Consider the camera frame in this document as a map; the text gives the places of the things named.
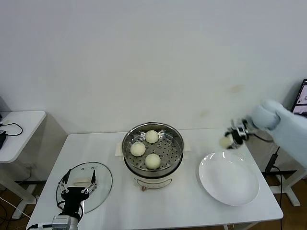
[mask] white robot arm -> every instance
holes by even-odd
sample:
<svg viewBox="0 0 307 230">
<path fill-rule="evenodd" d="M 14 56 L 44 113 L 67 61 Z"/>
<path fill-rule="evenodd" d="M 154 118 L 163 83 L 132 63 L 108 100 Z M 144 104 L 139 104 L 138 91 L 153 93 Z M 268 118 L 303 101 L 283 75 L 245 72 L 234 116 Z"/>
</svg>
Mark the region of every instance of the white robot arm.
<svg viewBox="0 0 307 230">
<path fill-rule="evenodd" d="M 267 100 L 258 105 L 252 116 L 241 120 L 225 134 L 237 148 L 257 129 L 267 131 L 274 142 L 307 168 L 307 119 L 286 110 L 280 103 Z"/>
<path fill-rule="evenodd" d="M 307 168 L 307 119 L 286 110 L 276 101 L 255 108 L 251 119 L 255 127 L 267 131 L 274 142 Z"/>
</svg>

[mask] white plate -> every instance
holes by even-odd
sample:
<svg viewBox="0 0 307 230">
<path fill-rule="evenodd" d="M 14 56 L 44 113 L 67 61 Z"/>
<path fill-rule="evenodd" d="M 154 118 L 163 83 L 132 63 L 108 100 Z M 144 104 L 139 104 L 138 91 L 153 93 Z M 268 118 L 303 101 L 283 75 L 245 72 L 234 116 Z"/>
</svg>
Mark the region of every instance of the white plate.
<svg viewBox="0 0 307 230">
<path fill-rule="evenodd" d="M 254 172 L 228 150 L 204 157 L 200 163 L 199 175 L 208 193 L 227 205 L 246 205 L 259 192 L 259 182 Z"/>
</svg>

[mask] screen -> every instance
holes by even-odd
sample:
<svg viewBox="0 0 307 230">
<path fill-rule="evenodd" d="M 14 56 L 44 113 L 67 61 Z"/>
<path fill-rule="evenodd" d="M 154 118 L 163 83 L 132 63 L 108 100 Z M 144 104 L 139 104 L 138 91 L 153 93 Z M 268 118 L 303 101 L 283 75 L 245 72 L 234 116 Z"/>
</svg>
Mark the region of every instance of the screen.
<svg viewBox="0 0 307 230">
<path fill-rule="evenodd" d="M 292 112 L 307 117 L 307 79 L 303 81 L 302 87 L 293 105 Z"/>
</svg>

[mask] floor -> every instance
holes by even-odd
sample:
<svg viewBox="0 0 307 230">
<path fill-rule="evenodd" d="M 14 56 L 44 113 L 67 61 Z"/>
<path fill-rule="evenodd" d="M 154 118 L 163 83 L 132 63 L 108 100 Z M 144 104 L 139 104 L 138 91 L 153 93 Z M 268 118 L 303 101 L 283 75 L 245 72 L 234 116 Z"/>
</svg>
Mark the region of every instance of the floor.
<svg viewBox="0 0 307 230">
<path fill-rule="evenodd" d="M 268 176 L 266 178 L 269 185 L 279 185 L 278 180 L 275 176 Z M 39 195 L 43 190 L 44 185 L 39 184 L 35 191 L 35 195 Z M 298 197 L 299 201 L 301 202 L 300 207 L 293 207 L 286 195 L 283 195 L 282 199 L 282 208 L 284 213 L 283 218 L 283 230 L 307 230 L 307 182 L 304 180 L 300 180 L 296 183 L 292 189 L 294 190 L 296 196 Z M 5 190 L 0 192 L 0 196 L 14 205 L 18 205 L 20 199 L 14 193 L 9 190 Z M 275 195 L 276 199 L 279 202 L 280 195 Z M 13 213 L 13 208 L 5 203 L 4 201 L 0 200 L 0 204 L 2 204 L 7 210 L 7 217 L 6 219 L 10 219 Z M 34 205 L 28 205 L 25 210 L 25 213 L 31 213 L 34 209 Z M 22 216 L 20 220 L 17 221 L 4 221 L 1 218 L 5 217 L 5 211 L 0 205 L 0 230 L 25 230 L 26 225 L 28 223 L 28 218 Z M 203 228 L 189 228 L 184 230 L 223 230 L 222 226 L 215 226 L 215 227 L 203 227 Z M 250 230 L 280 230 L 280 221 L 267 221 L 262 222 Z"/>
</svg>

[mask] stainless steel pot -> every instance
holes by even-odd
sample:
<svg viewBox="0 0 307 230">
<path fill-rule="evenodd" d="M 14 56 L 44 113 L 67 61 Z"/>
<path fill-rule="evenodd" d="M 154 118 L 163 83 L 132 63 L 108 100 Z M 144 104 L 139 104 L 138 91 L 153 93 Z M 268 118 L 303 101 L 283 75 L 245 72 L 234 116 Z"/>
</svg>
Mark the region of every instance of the stainless steel pot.
<svg viewBox="0 0 307 230">
<path fill-rule="evenodd" d="M 149 130 L 155 130 L 159 133 L 159 140 L 154 144 L 145 140 L 145 133 Z M 130 147 L 134 142 L 142 142 L 146 146 L 145 153 L 140 157 L 135 157 L 130 153 Z M 181 134 L 169 125 L 148 122 L 134 127 L 125 135 L 122 142 L 122 152 L 126 166 L 134 174 L 148 179 L 163 178 L 174 172 L 181 164 L 183 139 Z M 161 159 L 161 165 L 156 170 L 145 167 L 145 158 L 152 153 L 157 154 Z"/>
</svg>

